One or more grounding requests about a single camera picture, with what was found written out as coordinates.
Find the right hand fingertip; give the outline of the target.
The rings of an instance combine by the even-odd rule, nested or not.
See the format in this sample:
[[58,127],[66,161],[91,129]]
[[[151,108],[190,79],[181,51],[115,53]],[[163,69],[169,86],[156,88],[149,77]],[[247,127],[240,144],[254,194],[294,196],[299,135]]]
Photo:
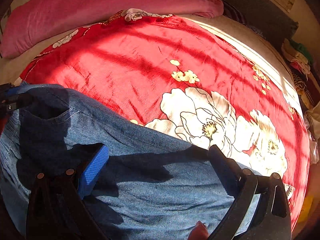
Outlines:
[[208,237],[209,237],[209,232],[207,230],[206,225],[201,221],[198,221],[194,229],[194,238],[200,239],[200,240],[207,240]]

